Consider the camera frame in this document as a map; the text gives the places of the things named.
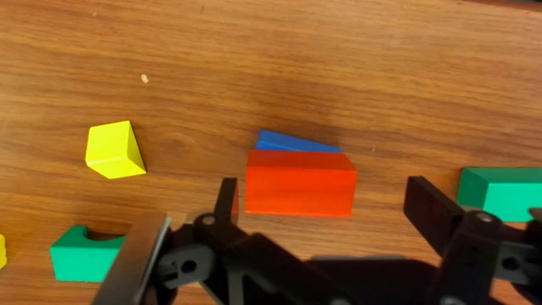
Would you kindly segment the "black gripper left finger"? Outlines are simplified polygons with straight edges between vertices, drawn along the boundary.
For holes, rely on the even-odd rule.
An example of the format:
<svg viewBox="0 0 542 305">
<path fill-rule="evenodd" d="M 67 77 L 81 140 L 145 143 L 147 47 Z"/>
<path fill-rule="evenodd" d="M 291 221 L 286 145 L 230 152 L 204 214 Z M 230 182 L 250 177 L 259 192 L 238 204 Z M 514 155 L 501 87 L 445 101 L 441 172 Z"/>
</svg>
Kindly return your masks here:
<svg viewBox="0 0 542 305">
<path fill-rule="evenodd" d="M 218 221 L 235 224 L 238 218 L 238 191 L 235 179 L 223 179 L 213 214 Z"/>
</svg>

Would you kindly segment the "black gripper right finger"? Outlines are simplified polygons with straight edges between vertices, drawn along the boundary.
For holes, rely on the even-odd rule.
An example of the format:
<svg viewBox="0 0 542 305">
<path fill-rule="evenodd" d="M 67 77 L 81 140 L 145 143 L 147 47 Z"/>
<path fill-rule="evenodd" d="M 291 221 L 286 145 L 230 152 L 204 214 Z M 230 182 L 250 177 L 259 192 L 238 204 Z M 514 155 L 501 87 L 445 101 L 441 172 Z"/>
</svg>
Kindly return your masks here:
<svg viewBox="0 0 542 305">
<path fill-rule="evenodd" d="M 402 214 L 426 245 L 441 258 L 441 267 L 450 270 L 460 263 L 447 248 L 453 240 L 463 211 L 423 177 L 409 177 L 402 202 Z"/>
</svg>

